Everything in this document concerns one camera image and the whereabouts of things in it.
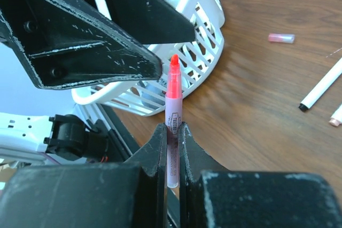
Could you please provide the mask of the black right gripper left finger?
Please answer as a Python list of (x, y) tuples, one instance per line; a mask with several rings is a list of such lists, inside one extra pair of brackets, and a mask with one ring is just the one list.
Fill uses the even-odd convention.
[(123, 163), (26, 167), (1, 195), (1, 227), (166, 227), (167, 128)]

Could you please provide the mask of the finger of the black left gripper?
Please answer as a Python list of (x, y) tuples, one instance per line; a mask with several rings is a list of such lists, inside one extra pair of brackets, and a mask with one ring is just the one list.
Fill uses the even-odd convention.
[(111, 20), (141, 44), (195, 40), (193, 24), (165, 0), (105, 0)]
[(156, 80), (162, 73), (146, 43), (101, 14), (95, 0), (1, 0), (1, 43), (40, 89)]

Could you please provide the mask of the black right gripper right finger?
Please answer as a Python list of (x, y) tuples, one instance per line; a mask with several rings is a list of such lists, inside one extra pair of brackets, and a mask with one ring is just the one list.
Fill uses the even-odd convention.
[(232, 171), (178, 133), (181, 227), (341, 227), (330, 184), (308, 172)]

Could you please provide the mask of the slim pink red-tipped pen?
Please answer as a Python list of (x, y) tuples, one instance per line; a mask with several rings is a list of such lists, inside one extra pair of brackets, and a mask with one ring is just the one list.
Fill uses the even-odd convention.
[(182, 76), (178, 55), (170, 59), (165, 96), (165, 124), (167, 127), (167, 186), (178, 187), (179, 147), (178, 131), (182, 123)]

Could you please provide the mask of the small pink red cap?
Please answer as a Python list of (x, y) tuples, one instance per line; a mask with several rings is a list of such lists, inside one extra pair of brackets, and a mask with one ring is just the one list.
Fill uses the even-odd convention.
[(295, 35), (294, 34), (274, 34), (271, 33), (268, 36), (269, 42), (275, 42), (275, 43), (294, 43)]

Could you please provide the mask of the white thin pen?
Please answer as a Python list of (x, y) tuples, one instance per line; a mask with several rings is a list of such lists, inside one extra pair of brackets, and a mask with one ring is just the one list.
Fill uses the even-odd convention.
[(342, 122), (342, 104), (335, 110), (335, 112), (331, 115), (329, 123), (334, 126), (338, 127), (341, 125)]

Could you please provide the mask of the white marker with black end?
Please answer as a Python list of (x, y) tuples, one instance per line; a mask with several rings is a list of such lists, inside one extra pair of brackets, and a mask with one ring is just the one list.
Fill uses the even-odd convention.
[(302, 112), (308, 111), (327, 91), (327, 89), (341, 75), (341, 59), (322, 77), (316, 86), (308, 93), (308, 95), (300, 102), (298, 108)]

